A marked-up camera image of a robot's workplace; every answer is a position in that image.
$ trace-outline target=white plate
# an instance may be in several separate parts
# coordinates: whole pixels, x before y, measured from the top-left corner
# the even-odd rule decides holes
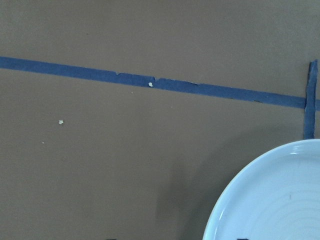
[[[225,188],[203,240],[320,240],[320,139],[261,155]]]

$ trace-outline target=blue tape strip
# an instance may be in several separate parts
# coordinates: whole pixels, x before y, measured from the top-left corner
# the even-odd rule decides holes
[[[308,83],[306,86],[306,100],[304,110],[304,139],[315,138],[317,76],[318,60],[314,60],[309,65]]]
[[[114,71],[108,70],[62,65],[12,57],[0,56],[0,68],[147,88],[149,88],[149,83],[152,83],[152,88],[154,89],[251,102],[260,102],[264,104],[272,104],[300,109],[304,109],[306,103],[306,99],[304,97],[210,84],[196,84],[187,81],[172,80],[166,78],[157,79],[152,76],[116,73]],[[320,102],[317,104],[317,106],[317,109],[320,110]]]
[[[315,110],[320,111],[320,100],[315,100]]]

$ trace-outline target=blue painter's tape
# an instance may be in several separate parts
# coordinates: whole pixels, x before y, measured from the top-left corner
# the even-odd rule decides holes
[[[315,110],[320,111],[320,100],[315,100]]]
[[[308,83],[306,86],[306,100],[304,109],[304,139],[315,138],[316,123],[316,87],[318,76],[318,60],[309,65]]]
[[[152,88],[154,89],[205,95],[218,98],[236,99],[242,101],[259,102],[264,104],[272,104],[300,109],[304,109],[306,103],[306,99],[304,97],[282,95],[234,87],[217,86],[211,84],[196,84],[187,81],[154,78],[153,76],[116,73],[114,71],[108,70],[99,70],[94,68],[70,66],[12,57],[0,57],[0,68],[40,74],[50,74],[70,78],[95,80],[107,83],[124,84],[137,87],[149,88],[149,83],[152,83]]]

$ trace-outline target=ceramic plate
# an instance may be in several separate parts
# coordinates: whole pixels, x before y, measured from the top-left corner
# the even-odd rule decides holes
[[[282,145],[241,170],[203,240],[320,240],[320,139]]]

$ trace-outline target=vertical blue tape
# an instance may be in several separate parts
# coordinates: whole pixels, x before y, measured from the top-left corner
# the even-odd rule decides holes
[[[315,110],[320,111],[320,100],[315,100]]]
[[[309,65],[308,83],[306,86],[303,131],[304,139],[315,138],[317,75],[318,60],[314,60]]]

